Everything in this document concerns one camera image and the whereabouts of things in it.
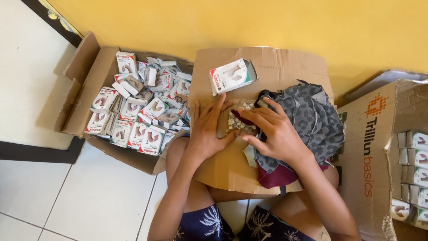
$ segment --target person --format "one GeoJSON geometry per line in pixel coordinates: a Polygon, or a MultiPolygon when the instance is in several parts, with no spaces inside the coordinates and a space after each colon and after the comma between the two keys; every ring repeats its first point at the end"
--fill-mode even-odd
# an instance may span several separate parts
{"type": "Polygon", "coordinates": [[[196,103],[190,138],[177,138],[166,154],[168,189],[150,226],[148,241],[240,240],[304,241],[321,236],[323,226],[333,241],[360,241],[352,214],[336,191],[338,174],[330,167],[324,172],[281,106],[267,98],[269,108],[239,110],[240,115],[255,123],[266,134],[266,142],[233,131],[218,139],[217,121],[221,111],[232,105],[226,94],[200,111],[196,103]],[[215,189],[192,180],[199,165],[224,149],[235,138],[257,148],[261,154],[289,164],[299,176],[304,190],[287,193],[269,211],[256,207],[250,220],[233,234],[221,217],[216,202],[261,199],[272,195],[254,195],[215,189]]]}

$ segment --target gray leopard print fabric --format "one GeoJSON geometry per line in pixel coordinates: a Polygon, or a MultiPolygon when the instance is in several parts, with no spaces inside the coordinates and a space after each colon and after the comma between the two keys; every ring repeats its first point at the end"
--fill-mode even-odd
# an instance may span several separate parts
{"type": "MultiPolygon", "coordinates": [[[[344,140],[343,124],[337,111],[328,101],[328,95],[320,85],[301,84],[285,89],[273,99],[279,103],[287,114],[303,143],[312,151],[319,165],[329,165],[331,157],[344,140]]],[[[266,141],[266,135],[259,135],[266,141]]],[[[260,167],[272,173],[278,165],[294,171],[285,162],[267,157],[256,149],[256,158],[260,167]]]]}

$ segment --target palm tree print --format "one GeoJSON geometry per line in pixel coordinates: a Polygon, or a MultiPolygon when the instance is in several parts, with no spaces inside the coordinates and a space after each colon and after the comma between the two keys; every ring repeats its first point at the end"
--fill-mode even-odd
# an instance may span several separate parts
{"type": "Polygon", "coordinates": [[[264,227],[272,226],[273,222],[266,223],[267,218],[269,217],[269,214],[261,214],[256,213],[256,211],[253,212],[251,215],[251,221],[254,223],[255,226],[250,226],[250,223],[247,223],[247,226],[250,230],[253,231],[251,237],[256,237],[260,240],[260,238],[264,235],[262,240],[264,241],[267,238],[270,238],[270,233],[265,232],[264,227]]]}
{"type": "Polygon", "coordinates": [[[212,226],[212,229],[205,233],[205,237],[210,236],[214,233],[217,233],[217,237],[220,237],[220,230],[223,229],[221,226],[221,216],[217,207],[211,206],[211,209],[208,209],[208,214],[204,213],[204,219],[199,220],[205,226],[212,226]]]}
{"type": "Polygon", "coordinates": [[[181,230],[181,227],[179,226],[173,241],[178,241],[183,238],[182,234],[184,234],[184,232],[180,232],[180,230],[181,230]]]}
{"type": "Polygon", "coordinates": [[[288,239],[288,241],[300,241],[299,237],[297,237],[296,235],[296,233],[298,232],[297,230],[292,233],[290,233],[290,231],[287,231],[287,232],[288,234],[287,233],[284,233],[284,234],[285,234],[285,237],[288,239]]]}

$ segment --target left hand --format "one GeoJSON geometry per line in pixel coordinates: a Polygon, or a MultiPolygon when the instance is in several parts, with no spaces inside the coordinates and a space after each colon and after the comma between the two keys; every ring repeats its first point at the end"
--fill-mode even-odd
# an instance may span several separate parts
{"type": "Polygon", "coordinates": [[[207,158],[218,151],[223,150],[232,143],[239,131],[233,131],[222,139],[217,138],[217,121],[220,111],[225,110],[233,104],[233,100],[224,102],[226,94],[223,93],[218,101],[212,102],[202,111],[199,110],[199,101],[196,102],[195,113],[192,117],[192,135],[184,152],[184,160],[191,162],[195,168],[207,158]]]}

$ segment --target right hand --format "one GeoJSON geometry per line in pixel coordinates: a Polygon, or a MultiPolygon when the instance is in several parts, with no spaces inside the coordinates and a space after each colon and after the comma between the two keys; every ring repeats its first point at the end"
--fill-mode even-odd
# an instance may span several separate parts
{"type": "Polygon", "coordinates": [[[272,106],[276,113],[267,107],[238,111],[241,117],[260,127],[267,136],[266,142],[252,135],[243,135],[241,138],[254,146],[262,155],[284,161],[291,167],[315,160],[313,153],[300,139],[281,105],[266,97],[263,100],[272,106]]]}

